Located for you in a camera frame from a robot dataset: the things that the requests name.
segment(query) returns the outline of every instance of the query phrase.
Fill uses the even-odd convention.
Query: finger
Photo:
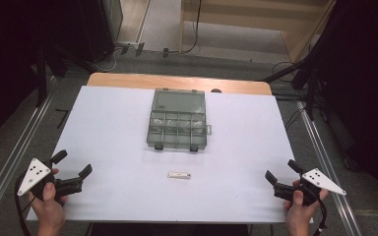
[[[57,168],[51,169],[51,173],[53,173],[53,175],[58,174],[58,172],[59,172],[59,169],[57,169]]]
[[[296,190],[293,192],[293,205],[302,207],[303,204],[303,193],[302,191]]]
[[[46,183],[42,191],[42,199],[44,202],[54,200],[56,196],[56,188],[53,183]]]
[[[325,198],[327,198],[328,196],[328,190],[326,189],[321,189],[321,192],[320,192],[320,199],[321,200],[324,200]]]
[[[295,180],[292,182],[293,186],[299,186],[299,184],[300,184],[300,180]]]
[[[67,196],[63,196],[63,197],[60,197],[60,202],[62,202],[63,204],[67,202],[69,198]]]
[[[290,207],[292,207],[292,202],[291,201],[284,201],[283,206],[286,210],[289,210]]]

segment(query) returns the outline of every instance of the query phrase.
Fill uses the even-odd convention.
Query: cable
[[[196,30],[195,30],[195,42],[193,43],[192,47],[189,50],[182,51],[180,54],[186,54],[192,51],[192,49],[196,46],[196,43],[198,43],[198,33],[199,33],[199,17],[201,16],[201,5],[202,0],[199,0],[199,7],[198,7],[198,17],[196,18]]]
[[[316,196],[312,191],[310,191],[307,188],[303,189],[307,194],[311,195],[314,199],[316,199],[320,205],[321,212],[322,212],[322,220],[317,228],[317,230],[314,233],[314,236],[319,236],[320,233],[327,228],[325,225],[325,221],[327,220],[327,208],[325,207],[324,203],[322,202],[321,198],[319,196]]]
[[[113,67],[112,67],[112,68],[107,69],[107,70],[104,70],[104,69],[100,68],[97,64],[95,64],[95,63],[92,63],[92,64],[93,64],[95,67],[97,67],[98,69],[102,70],[103,72],[110,72],[110,71],[112,71],[113,69],[115,69],[115,67],[116,67],[115,54],[116,54],[118,51],[120,51],[120,50],[122,50],[122,47],[121,47],[120,49],[117,49],[116,51],[114,51],[114,52],[112,53],[112,58],[113,58],[113,61],[114,61],[114,64],[113,64]]]
[[[32,202],[36,199],[36,196],[33,197],[33,199],[26,205],[26,207],[23,208],[23,210],[21,210],[21,213],[24,213],[24,211],[26,211],[26,209],[32,205]]]
[[[296,119],[300,116],[300,114],[301,114],[305,109],[306,109],[306,107],[301,108],[301,109],[299,109],[299,110],[293,112],[293,114],[290,116],[290,118],[287,120],[286,124],[284,125],[284,129],[285,129],[286,131],[289,129],[290,125],[293,124],[293,122],[296,121]]]

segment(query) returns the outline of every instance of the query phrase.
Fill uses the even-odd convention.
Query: black cable
[[[272,68],[272,75],[275,74],[275,68],[276,68],[277,66],[281,65],[281,64],[292,64],[292,63],[291,63],[291,62],[280,62],[280,63],[276,64],[276,65],[273,66],[273,68]],[[279,81],[284,82],[284,83],[291,83],[291,82],[289,82],[289,81],[284,81],[284,80],[282,80],[281,78],[279,78]]]
[[[193,43],[192,47],[189,50],[182,51],[181,54],[186,54],[192,51],[193,48],[195,48],[196,43],[198,43],[198,24],[199,24],[199,17],[201,16],[201,5],[202,5],[202,0],[199,0],[199,7],[198,7],[198,17],[196,18],[196,27],[195,27],[195,42]]]
[[[303,190],[305,190],[305,192],[307,194],[311,195],[314,199],[316,199],[318,201],[318,203],[320,204],[320,208],[321,208],[321,212],[322,212],[322,220],[321,220],[317,230],[314,233],[314,236],[319,236],[320,233],[325,228],[327,228],[327,226],[325,225],[325,221],[327,220],[327,209],[325,208],[325,205],[324,205],[324,203],[322,202],[322,200],[319,196],[316,196],[314,193],[312,193],[312,191],[308,190],[307,188],[304,188]]]
[[[34,196],[33,199],[26,205],[26,207],[24,207],[23,210],[21,210],[21,213],[24,213],[24,211],[26,211],[26,209],[32,205],[32,202],[35,199],[36,199],[36,196]]]
[[[300,116],[300,114],[305,110],[305,108],[301,108],[299,110],[296,110],[295,112],[293,112],[293,114],[290,116],[290,118],[287,120],[286,124],[284,125],[284,129],[287,131],[290,127],[291,124],[293,124],[293,122],[296,121],[296,119]]]
[[[275,235],[275,230],[273,228],[273,224],[270,225],[270,235],[274,236]]]

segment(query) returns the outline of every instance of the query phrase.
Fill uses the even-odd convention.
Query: gray plastic box lid
[[[155,149],[204,149],[207,145],[205,93],[157,88],[147,143]]]

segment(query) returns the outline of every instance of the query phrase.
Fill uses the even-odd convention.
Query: white paper sheet
[[[212,134],[198,153],[148,147],[153,97],[152,89],[82,87],[54,152],[68,152],[55,166],[60,179],[94,169],[64,206],[68,220],[284,222],[265,173],[287,184],[298,175],[287,166],[293,154],[273,96],[206,92]]]

